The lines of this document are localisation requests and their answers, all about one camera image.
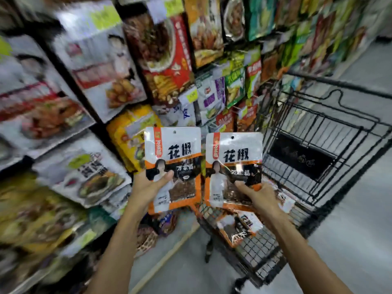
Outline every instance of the black shopping cart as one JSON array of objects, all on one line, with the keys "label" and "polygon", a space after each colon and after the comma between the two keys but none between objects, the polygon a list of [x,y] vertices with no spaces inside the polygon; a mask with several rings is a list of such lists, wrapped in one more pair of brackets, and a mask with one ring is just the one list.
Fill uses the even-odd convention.
[{"label": "black shopping cart", "polygon": [[[298,197],[289,217],[308,238],[392,147],[392,121],[358,108],[364,97],[388,104],[392,95],[303,73],[285,76],[295,77],[305,88],[285,92],[282,79],[271,84],[256,128],[264,134],[263,174]],[[286,265],[267,228],[233,249],[216,228],[222,210],[202,204],[199,212],[198,221],[211,237],[205,261],[215,248],[243,276],[235,281],[233,293],[247,280],[258,288],[270,284]]]}]

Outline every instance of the packet in shopping cart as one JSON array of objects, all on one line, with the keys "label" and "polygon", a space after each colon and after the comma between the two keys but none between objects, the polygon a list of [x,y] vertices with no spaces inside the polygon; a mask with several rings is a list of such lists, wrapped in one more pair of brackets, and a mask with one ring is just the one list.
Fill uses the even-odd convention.
[{"label": "packet in shopping cart", "polygon": [[216,219],[216,226],[227,243],[235,248],[244,238],[255,236],[263,224],[253,212],[240,211],[224,212]]},{"label": "packet in shopping cart", "polygon": [[158,181],[170,170],[172,181],[150,203],[156,214],[200,202],[202,199],[201,131],[198,127],[148,127],[144,131],[146,175]]},{"label": "packet in shopping cart", "polygon": [[230,210],[253,211],[248,196],[234,185],[236,180],[259,190],[262,181],[263,135],[209,133],[206,138],[207,205]]},{"label": "packet in shopping cart", "polygon": [[262,183],[269,183],[272,185],[273,189],[275,190],[276,200],[280,209],[286,213],[289,213],[296,203],[296,197],[286,189],[278,188],[276,183],[266,178],[265,176],[262,177]]}]

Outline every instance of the finger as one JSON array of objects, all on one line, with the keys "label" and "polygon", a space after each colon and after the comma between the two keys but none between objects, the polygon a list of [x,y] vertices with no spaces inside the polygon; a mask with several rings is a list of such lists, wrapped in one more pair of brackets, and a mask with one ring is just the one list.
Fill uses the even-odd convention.
[{"label": "finger", "polygon": [[162,188],[165,184],[167,184],[174,175],[174,171],[170,170],[168,173],[166,173],[163,177],[161,177],[157,182],[153,183],[153,188],[155,189],[155,191],[159,191],[160,188]]},{"label": "finger", "polygon": [[234,184],[245,195],[248,195],[249,197],[252,197],[254,195],[254,190],[245,185],[245,182],[235,181]]}]

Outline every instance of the purple label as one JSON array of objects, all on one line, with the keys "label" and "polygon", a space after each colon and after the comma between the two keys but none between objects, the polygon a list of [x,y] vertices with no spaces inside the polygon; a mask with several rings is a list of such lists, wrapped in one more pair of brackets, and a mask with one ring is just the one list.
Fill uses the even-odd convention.
[{"label": "purple label", "polygon": [[216,85],[216,94],[218,99],[221,99],[225,96],[225,78],[221,77],[215,80]]},{"label": "purple label", "polygon": [[215,101],[215,94],[209,96],[206,100],[204,100],[204,107],[208,107]]}]

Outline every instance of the hand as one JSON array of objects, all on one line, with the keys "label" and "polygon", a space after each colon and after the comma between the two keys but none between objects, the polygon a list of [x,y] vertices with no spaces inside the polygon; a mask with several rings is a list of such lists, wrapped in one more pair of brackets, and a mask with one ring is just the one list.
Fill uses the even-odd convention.
[{"label": "hand", "polygon": [[170,170],[157,182],[150,181],[146,176],[146,170],[135,174],[133,177],[133,187],[127,206],[132,206],[135,210],[147,212],[148,204],[154,200],[158,191],[173,178],[174,172]]},{"label": "hand", "polygon": [[269,183],[263,183],[259,191],[249,188],[241,181],[235,181],[234,184],[252,200],[253,206],[257,209],[269,229],[273,226],[274,221],[288,219],[287,214],[280,209],[276,200],[275,190]]}]

